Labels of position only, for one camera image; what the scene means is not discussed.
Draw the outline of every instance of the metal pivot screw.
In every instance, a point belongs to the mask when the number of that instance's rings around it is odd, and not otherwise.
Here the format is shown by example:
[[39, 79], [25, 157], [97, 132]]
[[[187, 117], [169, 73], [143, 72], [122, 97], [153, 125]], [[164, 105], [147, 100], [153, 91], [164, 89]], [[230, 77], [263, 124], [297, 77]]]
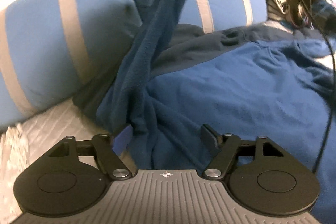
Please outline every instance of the metal pivot screw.
[[112, 175], [114, 175], [117, 178], [124, 178], [128, 176], [129, 171], [126, 169], [116, 169], [113, 171]]
[[205, 170], [204, 174], [206, 174], [208, 177], [216, 178], [219, 177], [222, 174], [222, 172], [219, 171], [218, 169], [207, 169]]

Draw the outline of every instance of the ribbed gray surface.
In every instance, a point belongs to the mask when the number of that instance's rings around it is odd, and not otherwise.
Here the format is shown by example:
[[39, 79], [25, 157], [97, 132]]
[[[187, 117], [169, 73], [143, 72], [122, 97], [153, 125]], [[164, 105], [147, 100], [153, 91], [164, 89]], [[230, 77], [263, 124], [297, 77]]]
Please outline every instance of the ribbed gray surface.
[[320, 224], [309, 213], [271, 218], [249, 212], [220, 182], [200, 178], [194, 170], [139, 170], [136, 177], [114, 182], [104, 198], [87, 211], [64, 218], [28, 213], [13, 224]]

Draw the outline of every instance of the black cable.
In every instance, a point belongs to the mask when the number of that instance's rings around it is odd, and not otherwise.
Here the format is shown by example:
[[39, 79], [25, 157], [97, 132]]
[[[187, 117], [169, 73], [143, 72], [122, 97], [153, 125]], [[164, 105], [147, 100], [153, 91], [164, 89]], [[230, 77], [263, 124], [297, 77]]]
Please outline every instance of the black cable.
[[318, 154], [318, 156], [316, 158], [316, 161], [315, 161], [315, 164], [312, 168], [312, 172], [314, 174], [316, 174], [316, 172], [319, 168], [322, 156], [323, 156], [323, 152], [325, 150], [325, 146], [327, 144], [327, 140], [328, 140], [329, 133], [330, 133], [330, 128], [331, 128], [331, 123], [332, 123], [332, 119], [333, 119], [334, 102], [335, 102], [335, 99], [336, 99], [336, 64], [335, 64], [335, 57], [334, 57], [334, 53], [333, 53], [333, 48], [332, 48], [332, 45], [331, 45], [328, 37], [323, 33], [322, 28], [317, 24], [316, 20], [314, 19], [313, 15], [311, 14], [307, 5], [305, 4], [305, 1], [301, 0], [301, 2], [302, 2], [302, 5], [303, 5], [306, 13], [309, 15], [311, 22], [314, 24], [315, 28], [319, 30], [323, 39], [325, 40], [325, 42], [326, 42], [326, 44], [329, 48], [330, 55], [331, 55], [331, 58], [332, 58], [332, 63], [333, 63], [333, 85], [332, 85], [333, 90], [332, 90], [332, 96], [331, 96], [329, 118], [328, 118], [328, 122], [327, 122], [327, 127], [325, 128], [325, 133], [324, 133], [324, 136], [323, 136], [323, 140], [322, 140], [322, 144], [321, 144], [321, 147], [320, 147], [319, 154]]

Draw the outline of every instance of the dark blue blanket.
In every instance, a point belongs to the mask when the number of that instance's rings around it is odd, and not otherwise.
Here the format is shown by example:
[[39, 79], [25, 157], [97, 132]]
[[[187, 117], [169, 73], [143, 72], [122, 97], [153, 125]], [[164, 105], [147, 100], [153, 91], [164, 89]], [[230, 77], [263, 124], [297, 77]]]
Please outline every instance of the dark blue blanket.
[[[328, 119], [332, 74], [312, 57], [328, 54], [318, 39], [250, 42], [207, 62], [150, 80], [184, 0], [155, 0], [97, 116], [110, 131], [134, 128], [129, 145], [139, 168], [203, 170], [211, 160], [199, 139], [208, 123], [242, 139], [267, 135], [311, 168]], [[335, 220], [336, 128], [318, 172], [313, 214]]]

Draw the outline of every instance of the black clamp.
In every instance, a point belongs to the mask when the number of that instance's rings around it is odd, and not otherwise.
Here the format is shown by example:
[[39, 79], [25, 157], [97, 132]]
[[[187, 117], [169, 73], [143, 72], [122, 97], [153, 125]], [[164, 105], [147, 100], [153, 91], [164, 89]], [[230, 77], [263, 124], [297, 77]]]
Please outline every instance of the black clamp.
[[[78, 156], [93, 156], [99, 169], [80, 162]], [[88, 141], [68, 136], [23, 171], [13, 191], [24, 212], [67, 216], [97, 203], [112, 181], [131, 176], [112, 151], [109, 135], [95, 135]]]
[[[249, 210], [289, 216], [310, 210], [316, 202], [320, 185], [315, 175], [270, 138], [245, 141], [205, 124], [201, 139], [214, 157], [202, 176], [222, 181]], [[253, 156], [253, 161], [237, 166], [240, 156]]]

